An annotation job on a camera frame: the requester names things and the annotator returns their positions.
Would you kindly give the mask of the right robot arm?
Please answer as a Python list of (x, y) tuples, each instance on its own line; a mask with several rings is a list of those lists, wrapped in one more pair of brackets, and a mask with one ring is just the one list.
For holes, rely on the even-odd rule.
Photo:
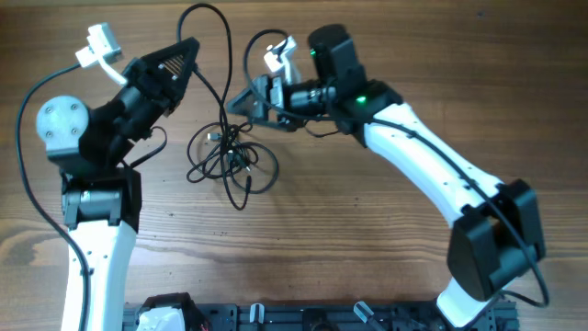
[(228, 110), (282, 131), (330, 121), (396, 166), (437, 207), (450, 230), (451, 278), (429, 316), (401, 324), (466, 330), (490, 319), (496, 301), (526, 273), (545, 289), (538, 264), (547, 249), (535, 191), (521, 179), (504, 183), (476, 167), (429, 130), (400, 94), (369, 79), (345, 26), (314, 30), (308, 45), (315, 79), (300, 77), (292, 58), (296, 41), (286, 36), (266, 51), (268, 73), (248, 77)]

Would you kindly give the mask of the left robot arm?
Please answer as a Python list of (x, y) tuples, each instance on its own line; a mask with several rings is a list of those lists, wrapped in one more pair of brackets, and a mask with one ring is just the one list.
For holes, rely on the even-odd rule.
[(120, 330), (130, 256), (141, 212), (141, 175), (125, 156), (151, 137), (156, 121), (171, 115), (196, 69), (194, 38), (135, 58), (119, 73), (113, 41), (90, 38), (76, 56), (81, 67), (99, 65), (121, 86), (105, 105), (59, 96), (40, 109), (36, 127), (50, 162), (62, 177), (63, 223), (71, 240), (64, 330)]

